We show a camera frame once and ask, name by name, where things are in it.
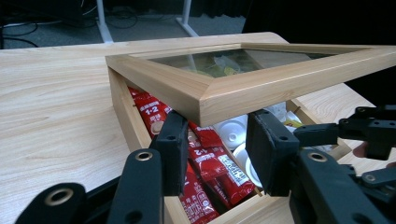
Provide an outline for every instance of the wooden box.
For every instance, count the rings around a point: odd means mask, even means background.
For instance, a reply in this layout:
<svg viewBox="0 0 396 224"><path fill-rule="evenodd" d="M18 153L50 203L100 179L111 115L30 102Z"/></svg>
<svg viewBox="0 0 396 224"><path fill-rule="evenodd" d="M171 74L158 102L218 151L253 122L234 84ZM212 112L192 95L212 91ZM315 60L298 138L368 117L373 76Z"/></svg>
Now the wooden box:
<svg viewBox="0 0 396 224"><path fill-rule="evenodd" d="M297 52L305 57L306 54L325 54L326 57L319 55L318 59L299 62L291 59L286 62L290 64L281 63L264 69L263 61L268 60L268 56L255 55L252 51L248 57L253 59L259 69L226 77L208 77L159 63L161 58L166 61L168 57L187 54L188 59L192 53L235 49L275 51L276 54L280 53L280 59L284 58L286 51ZM256 43L221 45L219 39L210 45L195 48L107 56L106 62L113 105L128 147L133 151L148 147L151 138L128 86L150 92L203 127L284 101L287 101L288 109L295 111L304 124L311 124L318 120L310 115L296 97L391 67L396 64L395 51L391 47L369 46ZM334 146L331 153L339 159L349 151L350 148L339 141L339 146ZM166 197L165 207L166 222L189 223L178 197ZM259 193L212 222L261 223L269 216L275 217L278 223L292 222L288 199L271 198Z"/></svg>

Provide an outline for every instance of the white cup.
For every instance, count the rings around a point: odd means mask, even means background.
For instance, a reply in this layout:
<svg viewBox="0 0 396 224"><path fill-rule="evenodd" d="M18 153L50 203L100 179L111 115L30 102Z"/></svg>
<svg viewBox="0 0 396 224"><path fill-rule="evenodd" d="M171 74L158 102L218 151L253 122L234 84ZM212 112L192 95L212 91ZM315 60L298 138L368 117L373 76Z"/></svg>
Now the white cup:
<svg viewBox="0 0 396 224"><path fill-rule="evenodd" d="M262 183L260 182L259 177L256 174L256 171L251 164L250 158L248 157L248 152L246 151L246 144L242 144L241 146L237 147L236 150L233 152L233 155L239 161L240 165L245 168L247 176L249 179L257 186L262 188Z"/></svg>
<svg viewBox="0 0 396 224"><path fill-rule="evenodd" d="M247 126L248 115L242 115L214 124L213 128L219 134L224 145L230 150L234 150L246 142Z"/></svg>

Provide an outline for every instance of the red snack package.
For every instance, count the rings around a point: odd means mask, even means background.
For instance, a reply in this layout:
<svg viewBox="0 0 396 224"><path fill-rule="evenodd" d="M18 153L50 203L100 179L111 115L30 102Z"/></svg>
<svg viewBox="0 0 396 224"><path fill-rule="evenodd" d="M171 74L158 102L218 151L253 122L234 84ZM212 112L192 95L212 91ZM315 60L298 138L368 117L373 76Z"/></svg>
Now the red snack package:
<svg viewBox="0 0 396 224"><path fill-rule="evenodd" d="M221 184L216 178L206 181L206 184L218 196L219 200L224 204L224 206L228 210L233 208L233 206L230 203L230 199L227 197L227 195L224 192L224 189L222 188Z"/></svg>
<svg viewBox="0 0 396 224"><path fill-rule="evenodd" d="M228 173L227 168L216 157L212 147L189 147L189 156L204 181Z"/></svg>
<svg viewBox="0 0 396 224"><path fill-rule="evenodd" d="M251 193L255 185L247 175L228 157L223 150L215 150L219 161L224 164L228 170L227 175L217 177L217 180L223 186L224 192L230 199L230 203L235 205Z"/></svg>
<svg viewBox="0 0 396 224"><path fill-rule="evenodd" d="M189 126L192 131L198 136L203 147L222 147L222 141L218 133L211 127L201 128L195 123L189 121Z"/></svg>
<svg viewBox="0 0 396 224"><path fill-rule="evenodd" d="M134 103L140 112L140 116L145 122L146 128L151 138L158 134L163 127L167 113L165 106L157 98L148 92L138 93L134 97Z"/></svg>
<svg viewBox="0 0 396 224"><path fill-rule="evenodd" d="M184 195L179 197L190 222L207 223L219 216L212 203L207 198L204 188L198 181L190 163L187 163Z"/></svg>
<svg viewBox="0 0 396 224"><path fill-rule="evenodd" d="M201 142L199 141L197 135L192 131L191 128L188 130L188 138L189 138L189 147L200 147Z"/></svg>
<svg viewBox="0 0 396 224"><path fill-rule="evenodd" d="M132 88L132 87L128 87L128 90L129 90L129 93L131 93L132 97L135 97L137 94L140 93L139 90L134 89L134 88Z"/></svg>

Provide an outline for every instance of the glass pane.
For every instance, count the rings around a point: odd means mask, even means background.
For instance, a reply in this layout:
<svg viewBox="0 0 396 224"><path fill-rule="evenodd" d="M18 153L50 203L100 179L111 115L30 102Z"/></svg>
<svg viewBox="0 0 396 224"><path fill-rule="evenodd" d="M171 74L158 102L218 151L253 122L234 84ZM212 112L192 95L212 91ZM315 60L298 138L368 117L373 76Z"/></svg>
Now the glass pane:
<svg viewBox="0 0 396 224"><path fill-rule="evenodd" d="M151 61L211 77L226 77L327 56L331 55L230 49L157 58Z"/></svg>

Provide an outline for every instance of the table surface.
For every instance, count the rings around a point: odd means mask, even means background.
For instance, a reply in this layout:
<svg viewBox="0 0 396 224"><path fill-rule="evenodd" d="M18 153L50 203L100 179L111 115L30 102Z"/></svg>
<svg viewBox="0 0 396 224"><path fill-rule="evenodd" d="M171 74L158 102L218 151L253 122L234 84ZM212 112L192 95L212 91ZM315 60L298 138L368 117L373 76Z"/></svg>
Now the table surface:
<svg viewBox="0 0 396 224"><path fill-rule="evenodd" d="M224 44L286 42L258 33L1 50L0 223L15 222L50 186L78 182L89 191L120 175L129 149L112 107L106 55L193 48L219 38ZM321 122L337 122L356 106L371 105L345 84L298 100ZM387 164L351 153L340 162L353 164L360 174Z"/></svg>

